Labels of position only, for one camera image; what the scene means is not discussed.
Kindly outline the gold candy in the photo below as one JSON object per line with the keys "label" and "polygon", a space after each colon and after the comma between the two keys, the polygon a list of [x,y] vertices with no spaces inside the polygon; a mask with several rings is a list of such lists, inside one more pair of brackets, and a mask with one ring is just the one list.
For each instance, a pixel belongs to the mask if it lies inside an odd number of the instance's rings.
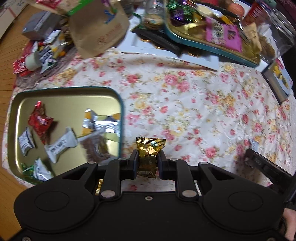
{"label": "gold candy", "polygon": [[147,178],[156,178],[157,155],[166,145],[164,138],[136,138],[139,165],[137,173]]}

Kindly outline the brown date snack packet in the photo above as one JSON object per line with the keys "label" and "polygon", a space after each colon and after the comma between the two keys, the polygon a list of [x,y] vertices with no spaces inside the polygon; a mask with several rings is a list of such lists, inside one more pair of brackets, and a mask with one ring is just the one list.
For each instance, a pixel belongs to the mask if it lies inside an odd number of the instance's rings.
{"label": "brown date snack packet", "polygon": [[79,144],[81,144],[82,148],[86,150],[88,162],[101,163],[111,158],[111,154],[109,154],[106,140],[104,138],[104,133],[105,127],[102,127],[88,135],[78,138]]}

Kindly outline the yellow silver snack packet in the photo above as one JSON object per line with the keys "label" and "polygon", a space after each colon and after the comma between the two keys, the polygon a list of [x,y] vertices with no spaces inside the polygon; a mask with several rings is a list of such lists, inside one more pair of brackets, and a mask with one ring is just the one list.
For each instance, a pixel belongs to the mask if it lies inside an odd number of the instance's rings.
{"label": "yellow silver snack packet", "polygon": [[82,136],[95,131],[103,131],[107,140],[118,142],[121,136],[121,113],[98,115],[91,109],[86,109],[82,123]]}

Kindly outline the grey silver snack bar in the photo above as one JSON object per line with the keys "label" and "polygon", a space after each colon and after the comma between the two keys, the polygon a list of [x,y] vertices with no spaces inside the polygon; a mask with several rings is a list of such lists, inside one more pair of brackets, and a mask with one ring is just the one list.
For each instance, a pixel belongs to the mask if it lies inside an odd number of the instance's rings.
{"label": "grey silver snack bar", "polygon": [[77,138],[71,127],[66,128],[66,132],[54,144],[44,145],[49,160],[56,164],[58,157],[69,148],[75,148],[78,145]]}

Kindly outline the white hawthorn stick packet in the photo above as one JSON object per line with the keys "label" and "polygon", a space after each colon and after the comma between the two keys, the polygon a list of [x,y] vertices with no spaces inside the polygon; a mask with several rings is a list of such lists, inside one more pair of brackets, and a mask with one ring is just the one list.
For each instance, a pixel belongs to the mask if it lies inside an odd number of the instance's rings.
{"label": "white hawthorn stick packet", "polygon": [[52,172],[46,167],[40,158],[34,162],[33,176],[35,179],[45,182],[54,177]]}

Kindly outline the red candy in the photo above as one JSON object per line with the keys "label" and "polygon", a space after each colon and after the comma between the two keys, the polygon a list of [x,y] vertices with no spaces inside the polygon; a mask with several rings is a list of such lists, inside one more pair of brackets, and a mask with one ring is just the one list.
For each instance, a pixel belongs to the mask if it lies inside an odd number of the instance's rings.
{"label": "red candy", "polygon": [[53,121],[52,117],[45,114],[43,102],[38,101],[30,114],[28,125],[33,128],[44,145],[48,142],[48,131]]}

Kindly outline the white small snack packet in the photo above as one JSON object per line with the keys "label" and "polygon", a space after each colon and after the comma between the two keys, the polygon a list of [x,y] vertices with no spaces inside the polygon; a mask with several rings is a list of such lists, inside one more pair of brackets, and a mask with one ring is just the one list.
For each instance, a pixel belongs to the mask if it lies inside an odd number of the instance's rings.
{"label": "white small snack packet", "polygon": [[20,144],[23,156],[26,156],[30,149],[34,149],[36,147],[29,127],[26,127],[24,132],[18,137],[18,143]]}

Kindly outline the green triangular snack packet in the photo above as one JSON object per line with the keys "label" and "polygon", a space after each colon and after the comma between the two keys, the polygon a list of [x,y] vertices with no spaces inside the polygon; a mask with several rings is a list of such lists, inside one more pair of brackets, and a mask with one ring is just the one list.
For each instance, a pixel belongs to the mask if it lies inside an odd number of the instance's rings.
{"label": "green triangular snack packet", "polygon": [[25,163],[22,163],[21,168],[25,181],[34,185],[42,183],[42,181],[34,177],[34,165],[27,166]]}

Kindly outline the glass plate with snacks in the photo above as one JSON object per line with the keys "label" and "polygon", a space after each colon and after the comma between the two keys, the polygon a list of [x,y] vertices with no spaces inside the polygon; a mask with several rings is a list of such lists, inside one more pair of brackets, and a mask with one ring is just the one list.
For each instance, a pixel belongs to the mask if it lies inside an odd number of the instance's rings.
{"label": "glass plate with snacks", "polygon": [[66,47],[66,50],[66,54],[63,57],[59,57],[56,64],[53,67],[45,70],[43,73],[41,73],[42,67],[39,67],[26,75],[21,73],[17,74],[14,87],[33,89],[41,81],[66,70],[69,67],[71,61],[76,57],[77,49],[73,44],[71,44],[70,47]]}

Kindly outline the floral tablecloth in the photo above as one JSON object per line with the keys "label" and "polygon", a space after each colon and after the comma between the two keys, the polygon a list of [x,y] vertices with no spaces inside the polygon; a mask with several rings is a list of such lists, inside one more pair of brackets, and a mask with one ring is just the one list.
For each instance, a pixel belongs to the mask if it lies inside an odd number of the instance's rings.
{"label": "floral tablecloth", "polygon": [[123,100],[123,154],[137,137],[165,138],[167,157],[190,165],[201,161],[267,186],[243,155],[253,142],[270,161],[295,173],[295,98],[279,104],[253,68],[221,63],[218,71],[115,48],[100,57],[76,55],[67,68],[42,80],[38,89],[103,86]]}

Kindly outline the card box with yellow picture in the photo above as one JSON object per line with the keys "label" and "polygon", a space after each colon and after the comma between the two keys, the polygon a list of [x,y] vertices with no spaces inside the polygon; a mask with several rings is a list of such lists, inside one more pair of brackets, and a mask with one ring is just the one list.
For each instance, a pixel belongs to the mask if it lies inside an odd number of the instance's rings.
{"label": "card box with yellow picture", "polygon": [[282,104],[291,95],[293,81],[288,74],[283,62],[276,58],[262,72],[279,104]]}

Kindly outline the pink snack packet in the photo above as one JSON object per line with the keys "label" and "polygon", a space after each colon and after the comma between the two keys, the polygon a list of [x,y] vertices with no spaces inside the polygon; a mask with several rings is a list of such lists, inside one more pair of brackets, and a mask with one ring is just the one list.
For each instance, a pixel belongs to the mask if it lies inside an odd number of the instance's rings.
{"label": "pink snack packet", "polygon": [[221,24],[212,18],[206,18],[206,23],[206,41],[242,52],[242,41],[236,25]]}

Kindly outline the brown paper snack bag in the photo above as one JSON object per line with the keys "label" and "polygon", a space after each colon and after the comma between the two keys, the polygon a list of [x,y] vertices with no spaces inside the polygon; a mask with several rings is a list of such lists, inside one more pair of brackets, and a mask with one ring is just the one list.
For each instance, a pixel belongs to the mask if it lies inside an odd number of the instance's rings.
{"label": "brown paper snack bag", "polygon": [[74,45],[84,58],[92,58],[117,45],[130,26],[119,1],[28,1],[35,8],[68,17]]}

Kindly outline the small glass cookie jar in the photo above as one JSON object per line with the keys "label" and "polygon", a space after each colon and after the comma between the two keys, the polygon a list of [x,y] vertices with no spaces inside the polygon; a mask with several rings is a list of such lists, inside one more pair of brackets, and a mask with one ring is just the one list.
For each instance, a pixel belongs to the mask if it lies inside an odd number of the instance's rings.
{"label": "small glass cookie jar", "polygon": [[148,0],[145,2],[144,10],[144,26],[151,30],[161,29],[164,25],[164,1]]}

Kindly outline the grey cardboard box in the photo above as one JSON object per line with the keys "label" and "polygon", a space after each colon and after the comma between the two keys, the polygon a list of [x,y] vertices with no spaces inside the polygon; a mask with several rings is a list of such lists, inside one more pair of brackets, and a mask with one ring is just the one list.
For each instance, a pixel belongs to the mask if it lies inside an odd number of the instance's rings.
{"label": "grey cardboard box", "polygon": [[45,40],[59,25],[60,20],[60,15],[41,11],[31,16],[23,28],[22,35],[33,41]]}

